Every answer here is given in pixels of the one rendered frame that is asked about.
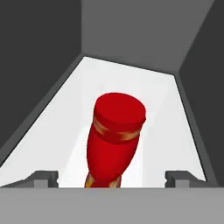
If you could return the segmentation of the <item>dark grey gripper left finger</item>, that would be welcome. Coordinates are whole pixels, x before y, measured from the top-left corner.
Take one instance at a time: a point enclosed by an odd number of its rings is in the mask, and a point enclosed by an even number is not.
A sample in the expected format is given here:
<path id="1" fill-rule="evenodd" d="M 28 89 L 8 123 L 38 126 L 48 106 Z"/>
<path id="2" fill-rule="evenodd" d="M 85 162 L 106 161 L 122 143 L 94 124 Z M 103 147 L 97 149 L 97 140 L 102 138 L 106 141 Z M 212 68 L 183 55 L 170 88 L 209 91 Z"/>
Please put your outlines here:
<path id="1" fill-rule="evenodd" d="M 3 185 L 3 188 L 58 188 L 58 171 L 35 171 L 29 177 Z"/>

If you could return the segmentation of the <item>grey fridge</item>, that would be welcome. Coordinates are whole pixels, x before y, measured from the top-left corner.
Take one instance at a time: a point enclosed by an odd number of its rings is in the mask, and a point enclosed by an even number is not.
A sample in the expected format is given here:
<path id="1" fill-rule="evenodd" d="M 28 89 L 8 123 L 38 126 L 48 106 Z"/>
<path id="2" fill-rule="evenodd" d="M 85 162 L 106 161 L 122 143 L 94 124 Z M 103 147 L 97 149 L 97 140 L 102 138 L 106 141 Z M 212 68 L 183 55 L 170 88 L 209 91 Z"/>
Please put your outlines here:
<path id="1" fill-rule="evenodd" d="M 204 181 L 224 185 L 223 0 L 0 0 L 0 167 L 81 60 L 174 77 Z"/>

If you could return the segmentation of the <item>red ketchup bottle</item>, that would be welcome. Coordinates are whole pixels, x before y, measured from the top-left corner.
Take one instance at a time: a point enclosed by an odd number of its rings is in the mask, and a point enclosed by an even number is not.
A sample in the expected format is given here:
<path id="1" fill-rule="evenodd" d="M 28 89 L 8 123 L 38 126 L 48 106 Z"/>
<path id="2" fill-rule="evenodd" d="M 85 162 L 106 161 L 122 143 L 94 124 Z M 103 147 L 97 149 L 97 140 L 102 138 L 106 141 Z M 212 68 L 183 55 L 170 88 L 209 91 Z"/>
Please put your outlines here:
<path id="1" fill-rule="evenodd" d="M 106 93 L 96 100 L 87 139 L 85 187 L 121 186 L 145 121 L 145 106 L 131 95 Z"/>

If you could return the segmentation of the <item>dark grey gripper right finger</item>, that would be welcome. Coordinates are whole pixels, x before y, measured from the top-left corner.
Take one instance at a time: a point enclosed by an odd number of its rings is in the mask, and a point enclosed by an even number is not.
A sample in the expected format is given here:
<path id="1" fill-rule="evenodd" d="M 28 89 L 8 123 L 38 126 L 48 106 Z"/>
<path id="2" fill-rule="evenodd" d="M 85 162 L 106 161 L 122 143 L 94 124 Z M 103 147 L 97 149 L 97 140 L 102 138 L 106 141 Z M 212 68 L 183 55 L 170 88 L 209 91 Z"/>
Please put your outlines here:
<path id="1" fill-rule="evenodd" d="M 164 186 L 166 188 L 210 188 L 217 187 L 217 185 L 196 178 L 189 171 L 166 171 L 165 174 L 166 182 Z"/>

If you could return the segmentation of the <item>white fridge shelf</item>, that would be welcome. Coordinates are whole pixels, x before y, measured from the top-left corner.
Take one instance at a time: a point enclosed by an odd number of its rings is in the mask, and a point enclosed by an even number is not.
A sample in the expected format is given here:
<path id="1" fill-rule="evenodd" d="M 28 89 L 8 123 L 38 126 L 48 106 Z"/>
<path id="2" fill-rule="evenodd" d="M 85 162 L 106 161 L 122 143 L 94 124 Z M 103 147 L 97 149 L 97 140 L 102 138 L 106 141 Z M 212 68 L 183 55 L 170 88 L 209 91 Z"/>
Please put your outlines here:
<path id="1" fill-rule="evenodd" d="M 205 177 L 174 77 L 85 57 L 0 167 L 0 186 L 36 170 L 56 170 L 60 186 L 82 187 L 95 101 L 109 92 L 133 95 L 146 107 L 146 122 L 122 186 L 162 187 L 170 170 Z"/>

